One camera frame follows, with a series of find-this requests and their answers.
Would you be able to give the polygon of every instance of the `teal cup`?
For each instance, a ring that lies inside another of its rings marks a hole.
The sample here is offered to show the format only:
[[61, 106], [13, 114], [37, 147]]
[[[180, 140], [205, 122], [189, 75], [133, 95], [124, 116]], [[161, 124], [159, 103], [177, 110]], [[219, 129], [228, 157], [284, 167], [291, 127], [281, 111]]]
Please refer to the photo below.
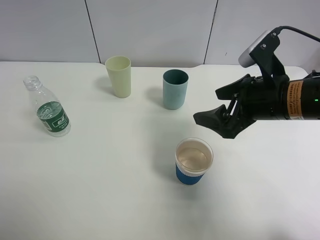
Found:
[[178, 69], [168, 70], [163, 74], [163, 105], [176, 110], [185, 103], [189, 76]]

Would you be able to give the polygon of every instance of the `cable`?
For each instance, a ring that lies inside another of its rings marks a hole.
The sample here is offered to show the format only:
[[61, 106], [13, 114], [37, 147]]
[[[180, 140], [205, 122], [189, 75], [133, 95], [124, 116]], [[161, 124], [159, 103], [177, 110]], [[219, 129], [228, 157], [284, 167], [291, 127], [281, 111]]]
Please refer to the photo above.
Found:
[[306, 37], [308, 37], [310, 39], [313, 39], [313, 40], [315, 40], [315, 41], [320, 43], [320, 38], [318, 38], [316, 36], [313, 36], [313, 35], [305, 32], [305, 31], [302, 31], [302, 30], [300, 30], [298, 28], [295, 28], [295, 27], [292, 27], [292, 26], [279, 26], [279, 27], [276, 27], [273, 30], [273, 32], [275, 32], [278, 35], [283, 29], [294, 31], [294, 32], [296, 32], [298, 34], [304, 35], [304, 36], [306, 36]]

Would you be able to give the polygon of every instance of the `cup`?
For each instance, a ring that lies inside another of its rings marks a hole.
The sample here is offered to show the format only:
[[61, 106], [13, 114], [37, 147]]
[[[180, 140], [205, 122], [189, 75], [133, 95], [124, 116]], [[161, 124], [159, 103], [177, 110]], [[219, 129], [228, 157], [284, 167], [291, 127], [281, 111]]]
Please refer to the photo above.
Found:
[[213, 159], [208, 143], [199, 138], [186, 138], [175, 150], [176, 177], [185, 185], [196, 184], [209, 170]]
[[113, 56], [105, 61], [114, 95], [126, 98], [131, 94], [131, 61], [125, 56]]
[[189, 76], [178, 69], [168, 70], [163, 74], [163, 105], [176, 110], [185, 102]]

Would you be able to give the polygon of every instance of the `white wall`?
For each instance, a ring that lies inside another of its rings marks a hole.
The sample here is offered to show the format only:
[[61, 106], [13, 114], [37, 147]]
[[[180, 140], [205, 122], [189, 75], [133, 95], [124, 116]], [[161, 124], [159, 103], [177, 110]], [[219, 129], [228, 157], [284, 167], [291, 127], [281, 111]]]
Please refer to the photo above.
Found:
[[[241, 53], [258, 36], [278, 26], [320, 37], [319, 9], [319, 0], [219, 0], [205, 63], [238, 64]], [[319, 64], [320, 43], [288, 30], [279, 38], [275, 54], [284, 65], [310, 71]]]
[[83, 0], [1, 0], [0, 61], [98, 62]]
[[87, 0], [101, 62], [133, 66], [204, 63], [216, 0]]

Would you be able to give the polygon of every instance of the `cup rim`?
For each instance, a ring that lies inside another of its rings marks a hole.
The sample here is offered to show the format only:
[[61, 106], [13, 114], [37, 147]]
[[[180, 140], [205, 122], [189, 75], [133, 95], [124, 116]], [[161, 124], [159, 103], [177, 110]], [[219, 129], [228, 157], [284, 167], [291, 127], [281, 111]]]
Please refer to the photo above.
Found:
[[[107, 67], [107, 62], [108, 62], [109, 60], [112, 60], [112, 59], [115, 59], [115, 58], [125, 58], [125, 59], [129, 60], [128, 66], [126, 66], [125, 68], [122, 68], [122, 69], [113, 69], [113, 68]], [[126, 56], [116, 55], [116, 56], [109, 57], [109, 58], [105, 61], [104, 66], [105, 66], [107, 69], [112, 70], [112, 71], [122, 71], [122, 70], [125, 70], [125, 69], [127, 69], [127, 68], [130, 68], [130, 66], [131, 66], [131, 60], [130, 60], [130, 58], [128, 58], [128, 57], [126, 57]]]
[[[187, 168], [186, 166], [182, 165], [182, 164], [178, 161], [178, 156], [177, 156], [177, 150], [178, 150], [178, 148], [180, 147], [180, 145], [181, 145], [182, 143], [184, 143], [184, 142], [186, 142], [186, 141], [192, 141], [192, 140], [202, 143], [202, 144], [205, 145], [205, 146], [209, 149], [209, 151], [211, 152], [210, 163], [209, 163], [209, 165], [207, 166], [207, 168], [206, 168], [205, 170], [202, 170], [202, 171], [190, 171], [191, 169], [189, 169], [189, 168]], [[190, 175], [200, 176], [200, 175], [205, 174], [205, 173], [211, 168], [212, 163], [213, 163], [213, 161], [214, 161], [214, 152], [213, 152], [211, 146], [210, 146], [206, 141], [204, 141], [204, 140], [202, 140], [202, 139], [200, 139], [200, 138], [197, 138], [197, 137], [188, 137], [188, 138], [185, 138], [185, 139], [183, 139], [182, 141], [180, 141], [179, 144], [176, 146], [176, 148], [175, 148], [175, 161], [179, 164], [179, 166], [180, 166], [181, 168], [183, 168], [183, 170], [184, 170], [186, 173], [188, 173], [188, 174], [190, 174]]]
[[[186, 74], [186, 76], [187, 76], [186, 81], [183, 82], [183, 83], [180, 83], [180, 84], [172, 84], [172, 83], [168, 82], [168, 81], [165, 79], [165, 74], [166, 74], [167, 72], [169, 72], [169, 71], [179, 71], [179, 72], [183, 72], [183, 73]], [[186, 83], [189, 81], [189, 75], [188, 75], [188, 73], [186, 73], [185, 71], [183, 71], [183, 70], [181, 70], [181, 69], [176, 69], [176, 68], [169, 69], [169, 70], [165, 71], [164, 74], [162, 75], [162, 78], [163, 78], [163, 81], [165, 81], [167, 84], [172, 85], [172, 86], [181, 86], [181, 85], [183, 85], [183, 84], [186, 84]]]

